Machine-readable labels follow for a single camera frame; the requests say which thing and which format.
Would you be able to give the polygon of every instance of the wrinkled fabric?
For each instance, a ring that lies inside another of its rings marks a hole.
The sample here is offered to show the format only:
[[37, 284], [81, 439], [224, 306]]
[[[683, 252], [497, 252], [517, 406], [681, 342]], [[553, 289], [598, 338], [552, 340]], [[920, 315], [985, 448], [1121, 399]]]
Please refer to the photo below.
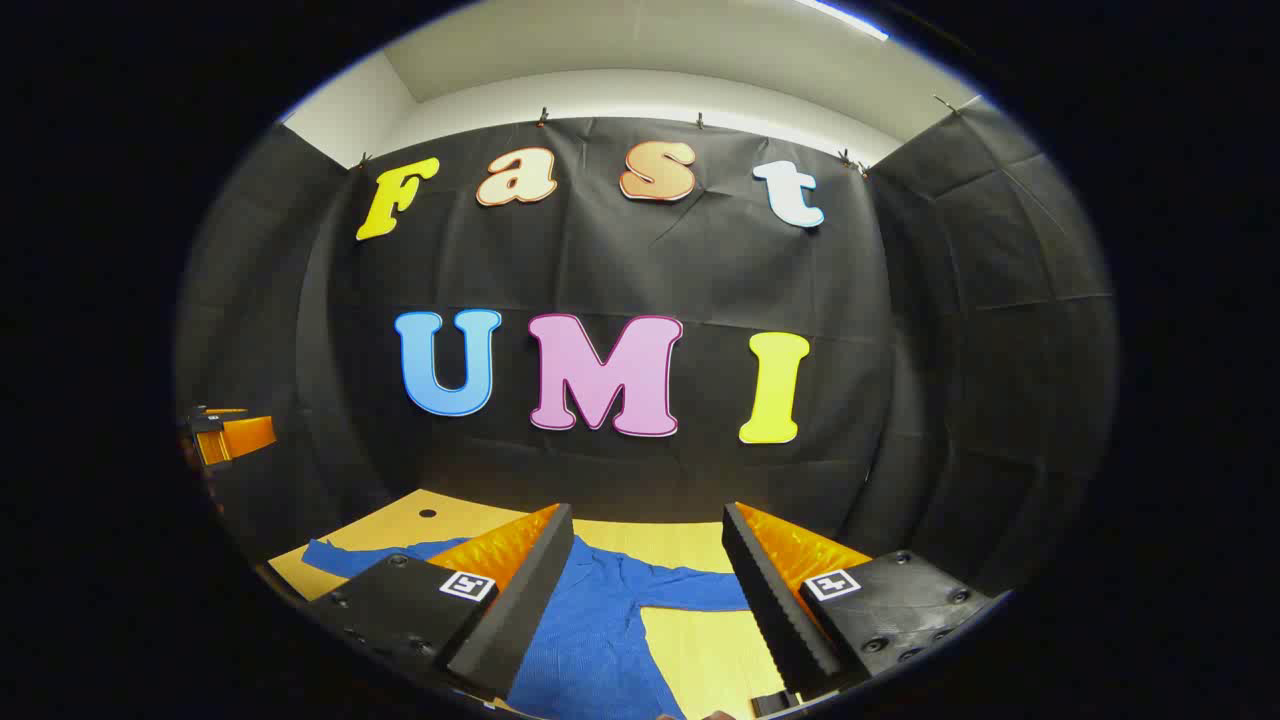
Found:
[[[302, 561], [352, 578], [392, 553], [425, 561], [466, 539], [367, 551], [311, 541]], [[732, 574], [659, 568], [575, 537], [507, 703], [548, 720], [654, 720], [662, 714], [684, 720], [649, 653], [641, 607], [730, 611], [748, 605]]]

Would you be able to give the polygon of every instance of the blue letter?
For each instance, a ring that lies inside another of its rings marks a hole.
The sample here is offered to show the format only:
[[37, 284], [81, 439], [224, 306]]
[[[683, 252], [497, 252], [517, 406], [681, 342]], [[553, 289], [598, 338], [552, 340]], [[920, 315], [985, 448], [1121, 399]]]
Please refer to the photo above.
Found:
[[502, 324], [502, 315], [493, 310], [463, 310], [454, 315], [467, 363], [467, 382], [457, 389], [445, 389], [435, 379], [435, 332], [443, 324], [435, 313], [404, 313], [396, 318], [404, 389], [410, 400], [433, 415], [470, 415], [484, 407], [493, 392], [493, 331]]
[[754, 173], [755, 177], [764, 181], [764, 186], [769, 191], [769, 208], [773, 208], [773, 214], [781, 218], [783, 223], [801, 228], [812, 228], [822, 224], [822, 210], [805, 205], [804, 195], [800, 192], [801, 187], [808, 187], [809, 190], [818, 187], [818, 182], [813, 179], [813, 176], [797, 173], [795, 163], [790, 160], [778, 160], [760, 165], [755, 168]]

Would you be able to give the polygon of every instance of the yellow letter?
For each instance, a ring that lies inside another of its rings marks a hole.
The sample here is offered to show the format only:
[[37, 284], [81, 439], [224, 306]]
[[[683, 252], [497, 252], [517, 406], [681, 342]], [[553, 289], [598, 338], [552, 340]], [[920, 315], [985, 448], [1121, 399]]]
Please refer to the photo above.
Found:
[[791, 442], [797, 432], [791, 421], [796, 372], [800, 359], [809, 355], [809, 341], [791, 333], [756, 333], [749, 345], [760, 360], [760, 374], [755, 380], [751, 419], [737, 432], [737, 438], [748, 445]]
[[694, 149], [684, 142], [641, 142], [627, 152], [627, 172], [618, 186], [631, 200], [680, 200], [696, 184], [685, 167], [694, 159]]
[[403, 213], [417, 193], [417, 178], [431, 179], [440, 169], [440, 161], [428, 158], [421, 163], [387, 170], [378, 176], [378, 192], [374, 193], [374, 202], [369, 206], [369, 217], [365, 224], [356, 231], [356, 240], [369, 240], [380, 234], [387, 234], [396, 228], [396, 218], [392, 217], [392, 208]]
[[545, 147], [521, 147], [489, 163], [490, 176], [476, 188], [481, 205], [506, 205], [512, 200], [538, 202], [556, 190], [552, 165], [556, 155]]

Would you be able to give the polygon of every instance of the wooden table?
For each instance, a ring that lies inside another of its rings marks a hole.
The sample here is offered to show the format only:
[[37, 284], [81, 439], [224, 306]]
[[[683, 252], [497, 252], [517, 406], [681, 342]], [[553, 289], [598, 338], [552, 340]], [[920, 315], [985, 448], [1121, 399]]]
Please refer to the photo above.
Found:
[[[424, 518], [424, 510], [434, 510]], [[525, 515], [425, 489], [392, 502], [323, 538], [343, 550], [403, 547], [428, 541], [475, 537]], [[600, 550], [623, 552], [650, 565], [732, 573], [721, 546], [719, 523], [605, 523], [573, 519], [573, 532]], [[302, 562], [306, 546], [270, 560], [270, 565], [306, 600], [346, 580]], [[640, 611], [649, 651], [689, 720], [723, 710], [751, 720], [750, 698], [782, 691], [782, 678], [748, 611], [692, 612], [663, 607]]]

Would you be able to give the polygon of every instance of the ceiling light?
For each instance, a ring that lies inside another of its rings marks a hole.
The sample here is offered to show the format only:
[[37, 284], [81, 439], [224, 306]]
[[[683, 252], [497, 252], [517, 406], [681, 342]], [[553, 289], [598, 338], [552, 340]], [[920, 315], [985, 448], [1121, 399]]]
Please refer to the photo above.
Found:
[[876, 40], [879, 40], [881, 42], [884, 42], [886, 40], [888, 40], [888, 36], [884, 35], [883, 32], [881, 32], [876, 26], [868, 23], [867, 20], [860, 20], [860, 19], [858, 19], [858, 18], [855, 18], [855, 17], [847, 14], [847, 13], [842, 13], [842, 12], [832, 8], [831, 5], [823, 5], [822, 3], [818, 3], [818, 0], [795, 0], [795, 1], [800, 3], [801, 5], [813, 8], [814, 10], [818, 10], [819, 13], [831, 15], [831, 17], [836, 18], [837, 20], [847, 24], [851, 28], [855, 28], [855, 29], [859, 29], [861, 32], [865, 32], [867, 35], [874, 37]]

